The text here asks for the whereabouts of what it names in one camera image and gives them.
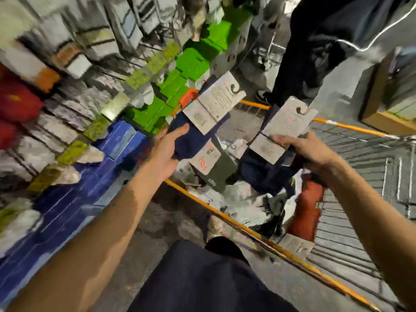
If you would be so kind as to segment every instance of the person's right hand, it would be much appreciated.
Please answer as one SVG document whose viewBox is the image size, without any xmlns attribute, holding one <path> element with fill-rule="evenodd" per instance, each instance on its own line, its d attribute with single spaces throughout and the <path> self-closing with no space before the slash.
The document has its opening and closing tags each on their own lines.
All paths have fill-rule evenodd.
<svg viewBox="0 0 416 312">
<path fill-rule="evenodd" d="M 279 146 L 284 148 L 288 148 L 290 145 L 294 146 L 297 153 L 311 161 L 305 167 L 315 173 L 319 173 L 334 162 L 342 160 L 325 143 L 318 140 L 313 131 L 308 132 L 304 138 L 283 135 L 274 135 L 272 138 Z"/>
</svg>

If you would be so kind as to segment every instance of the price tag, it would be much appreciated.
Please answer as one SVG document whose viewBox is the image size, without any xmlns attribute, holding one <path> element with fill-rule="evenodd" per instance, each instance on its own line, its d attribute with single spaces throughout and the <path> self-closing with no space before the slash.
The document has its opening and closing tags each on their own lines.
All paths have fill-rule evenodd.
<svg viewBox="0 0 416 312">
<path fill-rule="evenodd" d="M 166 62 L 167 61 L 162 54 L 154 54 L 147 62 L 146 66 L 153 74 L 156 74 L 163 68 Z"/>
<path fill-rule="evenodd" d="M 113 121 L 117 116 L 126 108 L 130 103 L 130 99 L 125 93 L 118 93 L 112 101 L 110 101 L 106 107 L 101 111 L 101 114 L 106 116 L 109 120 Z"/>
<path fill-rule="evenodd" d="M 57 162 L 65 166 L 74 163 L 86 150 L 88 145 L 80 140 L 73 141 L 57 158 Z"/>
<path fill-rule="evenodd" d="M 220 156 L 221 152 L 210 140 L 189 162 L 202 174 L 208 175 Z"/>
<path fill-rule="evenodd" d="M 30 183 L 29 191 L 42 192 L 47 189 L 61 175 L 61 172 L 55 168 L 55 165 L 47 166 L 42 172 Z"/>
<path fill-rule="evenodd" d="M 168 41 L 166 48 L 163 50 L 163 55 L 170 62 L 177 54 L 179 54 L 178 44 L 174 41 Z"/>
<path fill-rule="evenodd" d="M 96 141 L 98 136 L 106 130 L 110 124 L 111 121 L 105 118 L 104 115 L 98 115 L 92 124 L 84 131 L 83 135 L 91 141 Z"/>
<path fill-rule="evenodd" d="M 126 84 L 133 89 L 137 89 L 140 85 L 150 81 L 149 76 L 143 70 L 135 70 L 133 74 L 125 81 Z"/>
</svg>

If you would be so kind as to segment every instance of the sneaker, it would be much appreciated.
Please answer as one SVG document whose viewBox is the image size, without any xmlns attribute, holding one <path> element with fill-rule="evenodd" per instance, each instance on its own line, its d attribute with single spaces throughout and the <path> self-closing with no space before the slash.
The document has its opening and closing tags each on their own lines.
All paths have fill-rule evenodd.
<svg viewBox="0 0 416 312">
<path fill-rule="evenodd" d="M 267 92 L 267 91 L 258 90 L 256 92 L 257 101 L 260 102 L 263 105 L 270 105 L 270 103 L 267 101 L 267 95 L 268 94 L 269 94 L 269 92 Z"/>
</svg>

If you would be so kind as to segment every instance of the white cable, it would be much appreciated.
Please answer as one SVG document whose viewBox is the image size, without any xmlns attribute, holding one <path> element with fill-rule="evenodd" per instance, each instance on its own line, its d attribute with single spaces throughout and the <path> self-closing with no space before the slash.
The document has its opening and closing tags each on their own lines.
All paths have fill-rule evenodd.
<svg viewBox="0 0 416 312">
<path fill-rule="evenodd" d="M 374 42 L 382 35 L 382 34 L 384 34 L 384 32 L 386 32 L 386 31 L 388 31 L 389 29 L 391 29 L 393 26 L 395 26 L 396 24 L 398 24 L 398 23 L 400 23 L 402 20 L 404 20 L 405 18 L 407 18 L 409 15 L 410 15 L 410 13 L 412 13 L 413 12 L 413 10 L 414 9 L 416 9 L 416 0 L 414 1 L 414 4 L 413 4 L 413 6 L 411 7 L 411 9 L 405 14 L 405 15 L 403 15 L 400 19 L 398 19 L 397 21 L 395 21 L 394 23 L 392 23 L 392 24 L 390 24 L 390 25 L 388 25 L 386 28 L 384 28 L 381 32 L 379 32 L 378 34 L 377 34 L 377 36 L 375 36 L 374 37 L 374 39 L 371 41 L 371 43 L 367 46 L 367 47 L 365 47 L 365 48 L 360 48 L 360 47 L 358 47 L 356 44 L 354 44 L 354 43 L 352 43 L 352 42 L 349 42 L 349 41 L 347 41 L 347 40 L 345 40 L 345 39 L 337 39 L 336 41 L 338 41 L 338 42 L 340 42 L 340 43 L 344 43 L 344 44 L 346 44 L 346 45 L 348 45 L 348 46 L 350 46 L 350 47 L 352 47 L 352 48 L 354 48 L 356 51 L 359 51 L 359 52 L 365 52 L 366 50 L 368 50 L 368 49 L 370 49 L 370 47 L 374 44 Z"/>
</svg>

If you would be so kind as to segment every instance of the shopping cart basket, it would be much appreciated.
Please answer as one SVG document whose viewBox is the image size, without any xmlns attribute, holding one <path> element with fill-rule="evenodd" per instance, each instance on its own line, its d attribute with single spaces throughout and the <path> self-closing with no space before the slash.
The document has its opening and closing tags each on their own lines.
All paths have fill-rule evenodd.
<svg viewBox="0 0 416 312">
<path fill-rule="evenodd" d="M 230 142 L 237 138 L 251 141 L 259 131 L 268 109 L 265 105 L 241 101 L 232 109 L 231 118 L 221 126 L 218 136 Z M 411 218 L 416 142 L 413 136 L 394 136 L 318 118 L 314 119 L 310 128 L 356 169 L 385 200 L 391 202 L 404 216 Z M 409 166 L 409 173 L 403 172 L 404 166 Z M 368 308 L 380 311 L 380 308 L 389 310 L 398 305 L 396 297 L 364 251 L 346 214 L 330 190 L 325 191 L 324 198 L 318 205 L 322 213 L 315 232 L 315 246 L 308 258 L 302 260 L 170 180 L 166 180 L 166 183 L 209 209 L 267 251 Z M 400 190 L 404 186 L 407 187 L 406 198 L 402 197 Z"/>
</svg>

